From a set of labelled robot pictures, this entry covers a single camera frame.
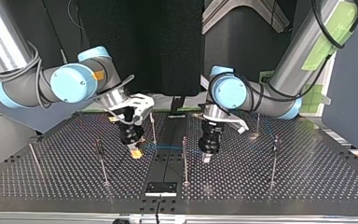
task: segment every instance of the vertical metal pin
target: vertical metal pin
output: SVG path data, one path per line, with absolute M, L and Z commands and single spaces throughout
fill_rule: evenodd
M 278 135 L 274 136 L 272 150 L 274 152 L 274 163 L 272 165 L 271 187 L 274 187 L 275 186 L 275 170 L 276 170 L 276 165 L 277 165 L 277 159 L 278 159 L 279 153 L 281 151 L 281 139 Z
M 104 178 L 103 184 L 106 187 L 108 187 L 108 186 L 110 186 L 110 183 L 109 183 L 109 180 L 107 179 L 106 168 L 105 168 L 104 162 L 103 162 L 104 148 L 103 148 L 103 143 L 102 143 L 101 138 L 98 138 L 95 143 L 95 153 L 97 154 L 97 158 L 99 159 L 101 166 L 103 168 L 103 178 Z
M 153 118 L 153 112 L 150 112 L 150 122 L 152 122 L 152 130 L 153 130 L 153 143 L 156 144 L 156 127 L 155 127 L 155 121 Z
M 260 114 L 257 114 L 257 124 L 256 124 L 256 127 L 255 127 L 255 133 L 252 133 L 251 136 L 249 137 L 251 140 L 255 140 L 259 133 L 258 133 L 258 129 L 259 129 L 259 126 L 260 126 Z
M 187 149 L 186 149 L 186 145 L 187 145 L 187 138 L 183 137 L 183 159 L 185 161 L 185 186 L 189 186 L 190 182 L 188 182 L 188 174 L 187 174 Z
M 36 162 L 37 168 L 39 169 L 39 173 L 42 175 L 42 179 L 45 179 L 45 177 L 43 175 L 42 167 L 40 166 L 39 159 L 37 158 L 36 153 L 34 151 L 34 146 L 32 145 L 32 143 L 28 144 L 28 146 L 31 149 L 32 155 L 34 157 L 34 161 Z
M 36 161 L 36 163 L 38 165 L 40 165 L 39 159 L 37 158 L 36 153 L 34 152 L 34 146 L 32 145 L 32 143 L 28 144 L 28 146 L 30 147 L 30 149 L 32 151 L 32 155 L 34 156 L 34 161 Z
M 107 175 L 106 175 L 106 169 L 104 167 L 104 163 L 103 163 L 103 159 L 101 159 L 101 166 L 103 167 L 103 177 L 105 179 L 104 185 L 107 187 L 110 185 L 109 181 L 107 180 Z

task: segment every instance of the blue joint cap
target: blue joint cap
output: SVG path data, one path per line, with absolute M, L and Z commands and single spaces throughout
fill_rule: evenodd
M 96 57 L 106 57 L 112 59 L 112 57 L 110 57 L 109 53 L 107 52 L 106 48 L 102 46 L 93 49 L 88 49 L 77 55 L 77 58 L 80 62 Z
M 290 108 L 289 111 L 287 111 L 286 114 L 280 116 L 280 117 L 277 117 L 277 119 L 293 119 L 295 118 L 299 111 L 300 111 L 300 108 L 302 106 L 302 99 L 296 99 L 295 101 L 295 104 L 292 106 L 292 108 Z
M 9 108 L 28 108 L 25 105 L 19 105 L 14 102 L 4 91 L 3 83 L 0 82 L 0 102 Z
M 90 98 L 98 88 L 94 73 L 86 65 L 69 63 L 57 69 L 50 84 L 54 94 L 66 103 L 77 103 Z
M 215 76 L 225 72 L 234 72 L 233 68 L 215 66 L 212 68 L 211 76 Z M 226 74 L 218 77 L 212 86 L 212 97 L 221 106 L 227 109 L 235 109 L 242 105 L 247 96 L 245 84 L 234 76 L 234 74 Z
M 229 68 L 229 67 L 221 67 L 221 66 L 214 66 L 211 70 L 211 74 L 210 76 L 216 76 L 219 75 L 221 73 L 225 73 L 225 72 L 234 72 L 234 68 Z

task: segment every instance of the perforated metal table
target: perforated metal table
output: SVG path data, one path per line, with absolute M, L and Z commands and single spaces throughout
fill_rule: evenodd
M 187 223 L 211 216 L 217 216 L 213 220 L 218 223 L 271 221 L 277 216 L 287 221 L 358 222 L 354 155 L 306 119 L 261 116 L 259 136 L 251 140 L 256 115 L 238 115 L 251 131 L 239 135 L 227 126 L 220 153 L 210 163 L 202 163 L 200 120 L 191 113 L 185 119 L 154 113 L 158 144 L 152 143 L 147 120 L 145 154 L 140 160 L 131 159 L 118 139 L 117 125 L 106 114 L 77 114 L 34 143 L 40 165 L 28 147 L 0 164 L 0 220 L 111 223 L 115 217 L 152 221 L 158 215 L 160 220 L 181 218 Z M 274 134 L 282 139 L 282 153 L 271 186 Z M 188 139 L 189 186 L 182 185 L 183 136 Z M 94 153 L 98 137 L 106 148 L 108 187 Z M 145 197 L 150 182 L 177 183 L 177 196 Z

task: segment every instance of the metal frame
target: metal frame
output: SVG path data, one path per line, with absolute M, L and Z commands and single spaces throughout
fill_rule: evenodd
M 271 23 L 272 11 L 274 11 L 272 26 L 278 33 L 281 33 L 290 24 L 290 21 L 287 20 L 278 4 L 275 4 L 274 8 L 274 0 L 213 0 L 202 14 L 202 34 L 205 35 L 236 7 L 251 7 L 268 24 Z
M 33 223 L 46 221 L 74 222 L 92 221 L 92 223 L 112 223 L 115 219 L 128 220 L 132 224 L 156 223 L 154 215 L 120 215 L 120 214 L 68 214 L 68 213 L 0 213 L 0 222 L 32 220 Z M 159 215 L 161 223 L 358 223 L 358 217 L 325 216 L 186 216 Z

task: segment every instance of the robotic arm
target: robotic arm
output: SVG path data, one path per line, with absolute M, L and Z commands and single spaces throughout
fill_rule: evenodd
M 78 63 L 43 69 L 42 59 L 32 43 L 26 43 L 0 0 L 0 102 L 11 108 L 29 108 L 64 101 L 77 103 L 93 99 L 120 122 L 120 140 L 134 159 L 142 156 L 142 122 L 154 101 L 142 94 L 128 95 L 112 58 L 104 47 L 86 50 Z
M 358 24 L 358 0 L 323 0 L 320 6 L 315 0 L 311 2 L 312 11 L 268 85 L 250 82 L 233 68 L 212 69 L 202 114 L 203 136 L 199 140 L 204 162 L 209 162 L 218 152 L 225 123 L 239 133 L 248 130 L 228 110 L 253 111 L 277 119 L 295 118 L 302 105 L 301 98 L 315 85 L 331 55 L 344 47 Z M 312 77 L 315 79 L 310 87 L 301 92 Z

